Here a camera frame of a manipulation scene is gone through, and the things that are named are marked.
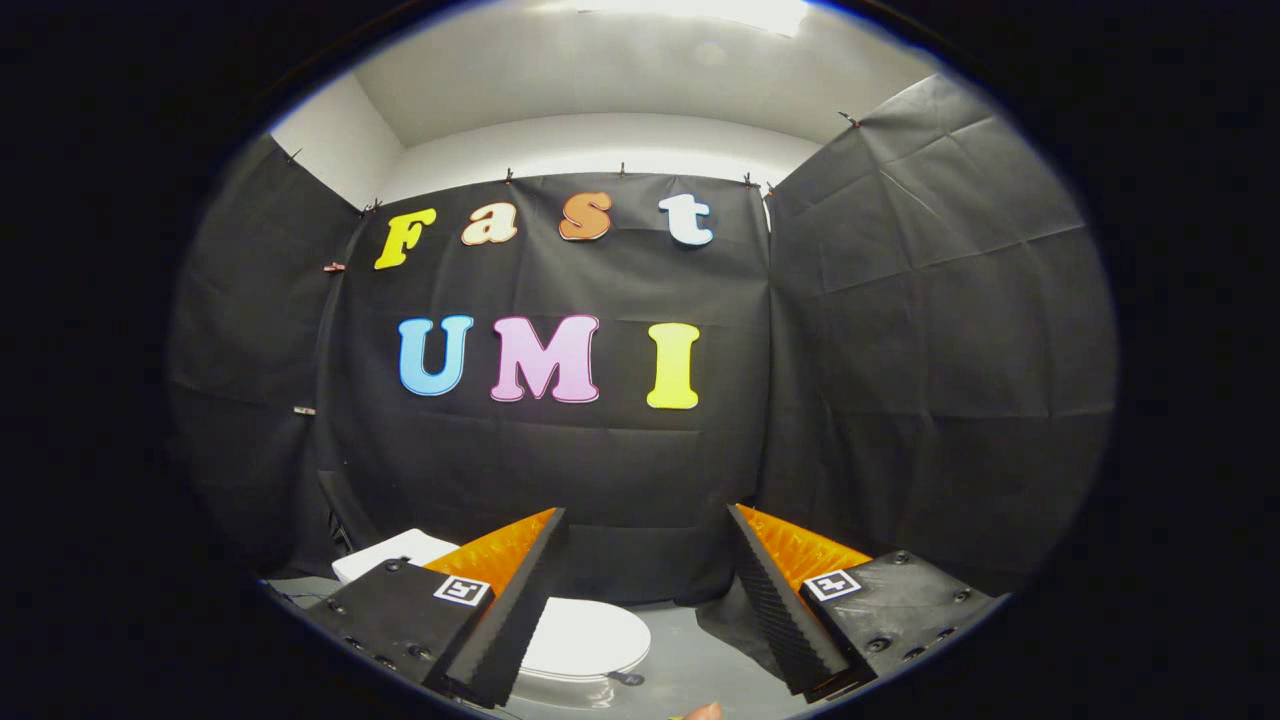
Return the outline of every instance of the black fabric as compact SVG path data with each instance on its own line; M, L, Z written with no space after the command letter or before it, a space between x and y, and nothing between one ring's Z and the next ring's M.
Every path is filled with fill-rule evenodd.
M360 218L270 137L223 178L178 275L168 377L178 452L214 521L255 569L332 577L316 482L316 338Z
M934 76L771 200L758 507L1012 589L1088 491L1116 391L1110 293L1069 192Z
M612 197L612 229L559 236L566 200ZM692 193L710 243L682 246L658 208ZM517 208L517 234L467 246L463 228L493 202ZM390 218L433 208L402 265L375 270ZM731 578L724 503L755 492L769 354L768 249L759 192L742 183L657 174L572 174L452 188L381 206L337 291L324 341L320 414L332 445L321 470L371 527L361 543L408 528L466 542L549 506L567 507L570 568L558 594L618 603L722 594ZM425 397L398 374L399 323L428 318L425 368L444 364L443 318L466 314L460 383ZM530 318L550 341L562 318L589 314L594 402L548 392L497 402L497 319ZM687 323L690 410L657 410L648 328Z

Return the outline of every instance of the white wall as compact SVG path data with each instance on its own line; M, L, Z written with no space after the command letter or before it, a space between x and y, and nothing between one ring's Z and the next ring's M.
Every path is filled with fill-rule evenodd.
M374 201L404 146L347 73L271 128L297 163L356 208Z
M767 129L684 115L557 115L460 132L406 150L378 191L383 202L516 177L618 172L707 176L768 192L822 146Z

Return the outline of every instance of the finger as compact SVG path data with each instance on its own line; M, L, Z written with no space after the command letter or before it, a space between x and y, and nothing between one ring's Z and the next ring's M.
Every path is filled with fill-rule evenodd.
M718 702L704 705L685 716L685 720L723 720L724 710Z

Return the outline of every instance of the orange letter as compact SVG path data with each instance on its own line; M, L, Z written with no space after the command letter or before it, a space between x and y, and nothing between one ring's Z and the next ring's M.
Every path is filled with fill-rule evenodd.
M603 192L579 192L564 202L561 237L564 240L595 240L609 231L613 200Z

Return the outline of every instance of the gray floor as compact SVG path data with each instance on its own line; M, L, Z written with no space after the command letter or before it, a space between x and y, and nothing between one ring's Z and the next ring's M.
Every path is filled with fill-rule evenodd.
M315 605L340 587L324 578L270 584L301 607ZM780 720L814 710L803 697L788 694L781 680L750 657L704 633L692 609L663 603L631 610L653 634L649 656L632 670L644 675L643 685L618 684L612 705L603 708L561 707L512 694L506 707L484 712L503 720L662 720L719 702L730 720Z

